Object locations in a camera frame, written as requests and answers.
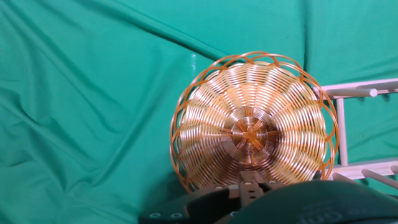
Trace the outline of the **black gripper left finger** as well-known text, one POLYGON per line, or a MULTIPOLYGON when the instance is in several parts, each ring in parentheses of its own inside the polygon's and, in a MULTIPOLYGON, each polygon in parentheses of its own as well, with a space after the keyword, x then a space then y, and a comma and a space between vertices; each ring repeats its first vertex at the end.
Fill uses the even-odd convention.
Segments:
POLYGON ((260 187, 255 178, 255 172, 242 171, 239 173, 239 198, 241 206, 248 206, 260 197, 260 187))

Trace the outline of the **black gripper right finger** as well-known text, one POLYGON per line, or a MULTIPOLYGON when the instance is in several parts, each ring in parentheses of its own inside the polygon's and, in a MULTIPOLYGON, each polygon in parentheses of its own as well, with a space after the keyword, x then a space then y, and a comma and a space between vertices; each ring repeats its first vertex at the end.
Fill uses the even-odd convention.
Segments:
POLYGON ((277 190, 285 186, 273 177, 264 177, 260 172, 255 172, 254 178, 263 191, 277 190))

